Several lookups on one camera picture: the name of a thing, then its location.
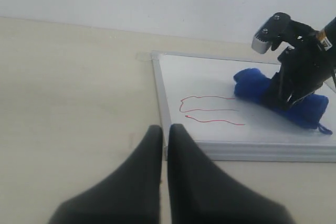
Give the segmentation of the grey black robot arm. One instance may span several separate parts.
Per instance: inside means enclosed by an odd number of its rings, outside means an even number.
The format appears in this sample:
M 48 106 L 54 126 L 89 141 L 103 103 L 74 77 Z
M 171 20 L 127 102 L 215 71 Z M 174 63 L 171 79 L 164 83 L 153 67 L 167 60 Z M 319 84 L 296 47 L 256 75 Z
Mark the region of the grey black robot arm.
M 335 162 L 335 21 L 322 30 L 275 13 L 257 31 L 277 63 L 152 55 L 161 125 L 111 175 L 62 203 L 51 223 L 159 223 L 162 159 L 173 223 L 293 223 L 220 161 Z

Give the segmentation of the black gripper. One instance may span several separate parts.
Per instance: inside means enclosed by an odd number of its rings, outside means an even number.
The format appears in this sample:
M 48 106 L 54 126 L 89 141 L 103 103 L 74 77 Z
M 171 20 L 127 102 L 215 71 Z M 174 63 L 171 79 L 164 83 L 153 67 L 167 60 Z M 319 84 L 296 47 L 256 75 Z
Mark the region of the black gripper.
M 329 78 L 335 81 L 335 29 L 324 28 L 299 47 L 287 47 L 278 61 L 281 67 L 270 80 L 265 105 L 286 110 L 314 94 Z

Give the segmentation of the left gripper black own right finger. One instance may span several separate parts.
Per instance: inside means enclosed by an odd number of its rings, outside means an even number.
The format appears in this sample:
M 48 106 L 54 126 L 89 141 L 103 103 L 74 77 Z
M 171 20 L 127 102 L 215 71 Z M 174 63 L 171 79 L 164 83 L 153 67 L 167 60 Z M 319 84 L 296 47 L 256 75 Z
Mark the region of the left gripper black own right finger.
M 172 223 L 294 223 L 285 206 L 216 166 L 185 127 L 170 127 L 167 178 Z

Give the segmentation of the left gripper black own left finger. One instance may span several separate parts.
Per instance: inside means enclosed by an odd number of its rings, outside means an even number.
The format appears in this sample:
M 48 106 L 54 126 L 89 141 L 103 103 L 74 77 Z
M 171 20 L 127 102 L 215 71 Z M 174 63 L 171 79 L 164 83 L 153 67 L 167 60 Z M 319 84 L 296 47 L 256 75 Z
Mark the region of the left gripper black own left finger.
M 144 138 L 112 174 L 63 202 L 49 223 L 160 223 L 163 132 Z

